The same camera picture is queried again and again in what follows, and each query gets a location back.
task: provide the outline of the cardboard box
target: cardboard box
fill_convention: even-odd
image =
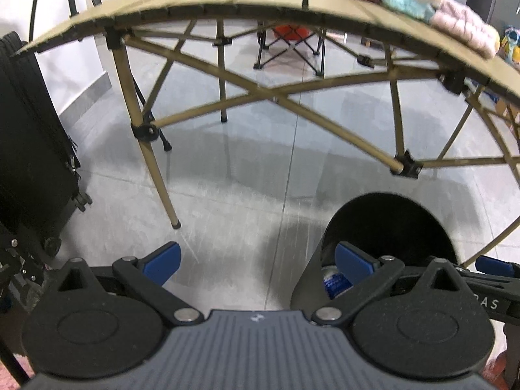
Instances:
[[[495,110],[498,114],[509,118],[508,107],[511,109],[515,122],[517,124],[520,124],[520,109],[517,106],[515,106],[513,104],[509,104],[501,98],[500,100],[498,100],[497,104],[495,105]],[[508,127],[509,127],[509,130],[511,131],[511,133],[513,135],[515,135],[514,130],[513,130],[513,125],[511,123],[508,123]]]

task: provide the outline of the suitcase wheel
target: suitcase wheel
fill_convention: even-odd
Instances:
[[[83,191],[80,191],[79,194],[77,195],[77,198],[79,199],[79,201],[85,205],[85,204],[89,204],[89,205],[92,205],[92,198],[90,197],[90,195],[86,192],[83,192]]]
[[[74,200],[74,204],[75,204],[76,208],[79,208],[79,210],[82,213],[84,213],[85,212],[85,204],[80,201],[78,196],[76,198],[74,198],[73,200]]]

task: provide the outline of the metal screw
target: metal screw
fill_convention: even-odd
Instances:
[[[193,308],[181,308],[176,310],[173,313],[173,316],[176,320],[182,322],[192,322],[195,321],[199,316],[200,312]]]
[[[341,317],[341,311],[337,308],[324,306],[316,311],[316,316],[322,321],[334,321]]]

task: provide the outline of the metal bracket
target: metal bracket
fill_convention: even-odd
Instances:
[[[395,159],[402,163],[402,172],[397,173],[393,170],[390,172],[395,176],[408,177],[409,179],[418,179],[419,173],[423,166],[420,162],[416,162],[410,155],[410,151],[406,150],[404,155],[396,155]]]
[[[120,50],[123,48],[122,38],[123,35],[126,35],[129,31],[125,30],[115,30],[112,26],[108,26],[105,28],[107,47],[109,50]]]
[[[439,76],[440,83],[450,92],[455,95],[460,95],[467,90],[467,85],[464,83],[466,73],[460,71],[448,71]]]
[[[218,41],[213,46],[225,46],[233,44],[233,40],[229,37],[217,37]]]
[[[130,125],[134,138],[142,142],[153,142],[159,138],[159,129],[155,124],[143,123],[140,126]]]
[[[368,56],[363,56],[362,54],[358,55],[358,57],[356,58],[356,61],[361,66],[370,67],[371,69],[373,69],[375,67],[373,59]]]

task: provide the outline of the tiled floor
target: tiled floor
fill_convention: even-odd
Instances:
[[[227,25],[226,31],[245,28]],[[214,26],[195,33],[211,35]],[[268,85],[312,77],[288,54],[254,71],[256,36],[226,47],[226,66]],[[190,42],[184,50],[216,62],[216,50]],[[178,241],[183,262],[165,285],[204,312],[210,308],[288,308],[292,288],[316,248],[324,227],[346,201],[371,191],[406,195],[428,208],[448,230],[459,258],[466,259],[520,214],[520,192],[507,167],[423,172],[419,180],[388,169],[305,119],[269,102],[230,110],[166,128],[173,145],[153,144],[170,196],[182,221],[172,230],[129,128],[114,81],[110,54],[100,54],[113,80],[108,92],[70,130],[80,147],[83,186],[94,199],[63,232],[59,262],[81,255],[107,265],[123,255],[142,256],[167,240]],[[145,95],[158,75],[160,58],[130,50]],[[326,74],[367,70],[328,45]],[[415,157],[435,157],[465,110],[462,97],[436,81],[399,84],[406,147]],[[228,95],[240,91],[228,85]],[[388,84],[363,85],[294,95],[317,111],[394,152]],[[218,99],[217,80],[174,65],[154,107],[156,117]],[[514,147],[510,133],[500,130]],[[471,115],[449,155],[498,155],[476,115]],[[520,262],[520,231],[492,256]]]

